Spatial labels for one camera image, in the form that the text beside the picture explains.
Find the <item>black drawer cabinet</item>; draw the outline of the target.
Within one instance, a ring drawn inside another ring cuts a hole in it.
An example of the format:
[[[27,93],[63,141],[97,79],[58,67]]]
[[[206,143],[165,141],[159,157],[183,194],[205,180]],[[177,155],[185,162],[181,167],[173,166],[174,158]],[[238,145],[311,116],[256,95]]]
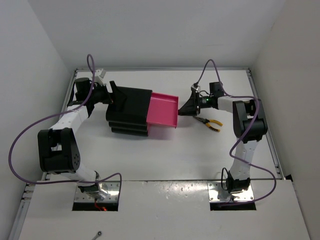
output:
[[[124,101],[114,100],[106,110],[106,121],[113,133],[147,137],[147,115],[153,91],[150,89],[119,86]]]

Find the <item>pink drawer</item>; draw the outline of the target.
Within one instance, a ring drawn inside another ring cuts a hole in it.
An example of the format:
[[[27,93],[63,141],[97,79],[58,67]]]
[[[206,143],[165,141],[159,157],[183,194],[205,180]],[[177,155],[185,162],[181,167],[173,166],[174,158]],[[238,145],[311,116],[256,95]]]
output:
[[[152,92],[146,122],[176,128],[178,125],[179,97]]]

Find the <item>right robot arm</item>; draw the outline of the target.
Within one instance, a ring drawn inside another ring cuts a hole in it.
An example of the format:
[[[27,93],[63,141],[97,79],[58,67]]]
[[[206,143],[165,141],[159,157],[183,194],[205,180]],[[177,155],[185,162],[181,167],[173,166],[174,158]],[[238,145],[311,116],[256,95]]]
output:
[[[251,183],[250,168],[254,151],[268,131],[268,125],[260,99],[252,97],[234,97],[225,93],[222,84],[211,82],[210,94],[201,96],[198,84],[191,87],[191,95],[186,103],[178,110],[179,116],[192,116],[206,125],[210,130],[219,132],[212,123],[222,126],[217,120],[199,117],[201,109],[213,108],[232,114],[233,132],[237,139],[234,161],[225,183],[221,188],[228,193],[242,192]]]

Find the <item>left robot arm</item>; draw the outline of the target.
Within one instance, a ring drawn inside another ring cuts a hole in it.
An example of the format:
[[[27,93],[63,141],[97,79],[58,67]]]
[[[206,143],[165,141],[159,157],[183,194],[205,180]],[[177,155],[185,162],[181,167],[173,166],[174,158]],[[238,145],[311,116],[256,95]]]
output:
[[[107,104],[121,110],[127,96],[114,81],[110,82],[110,86],[112,92],[108,92],[102,80],[87,77],[76,79],[66,113],[51,128],[41,130],[37,135],[41,170],[75,182],[82,193],[98,201],[110,197],[108,187],[100,181],[97,171],[87,168],[81,162],[75,133],[91,116],[95,104]]]

